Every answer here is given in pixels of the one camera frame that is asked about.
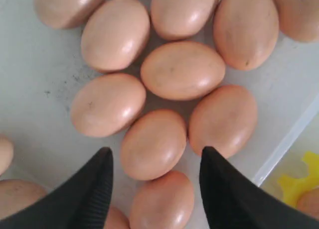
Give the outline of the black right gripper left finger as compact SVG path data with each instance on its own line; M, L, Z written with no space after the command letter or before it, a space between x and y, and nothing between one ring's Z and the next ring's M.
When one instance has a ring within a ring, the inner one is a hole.
M102 229L113 190L113 153L102 147L71 178L31 206L2 219L2 229Z

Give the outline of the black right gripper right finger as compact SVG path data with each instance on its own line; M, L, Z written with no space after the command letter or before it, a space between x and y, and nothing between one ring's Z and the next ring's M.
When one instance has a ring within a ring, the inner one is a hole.
M319 222L272 197L214 147L202 151L199 185L211 229L317 229Z

